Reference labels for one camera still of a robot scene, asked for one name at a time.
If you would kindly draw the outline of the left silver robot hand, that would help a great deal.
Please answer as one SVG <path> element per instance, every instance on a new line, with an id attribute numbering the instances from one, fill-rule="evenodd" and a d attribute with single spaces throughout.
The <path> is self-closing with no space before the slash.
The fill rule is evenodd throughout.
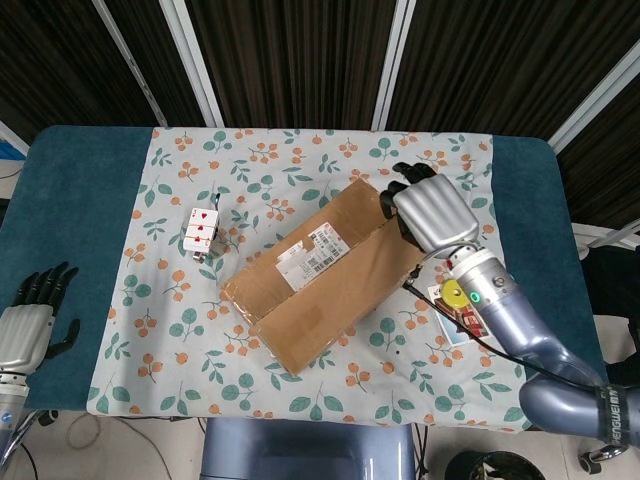
<path id="1" fill-rule="evenodd" d="M 45 360 L 70 350 L 80 333 L 73 319 L 57 343 L 51 334 L 66 291 L 79 272 L 63 262 L 42 273 L 34 272 L 19 285 L 11 304 L 1 314 L 1 372 L 29 376 Z"/>

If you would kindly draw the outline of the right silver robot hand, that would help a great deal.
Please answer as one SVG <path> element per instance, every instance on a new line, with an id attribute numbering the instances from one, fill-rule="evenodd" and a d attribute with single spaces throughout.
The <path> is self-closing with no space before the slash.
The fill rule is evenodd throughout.
<path id="1" fill-rule="evenodd" d="M 479 221 L 448 178 L 424 163 L 398 162 L 392 181 L 379 195 L 384 217 L 397 221 L 404 240 L 424 254 L 445 258 L 474 244 Z"/>

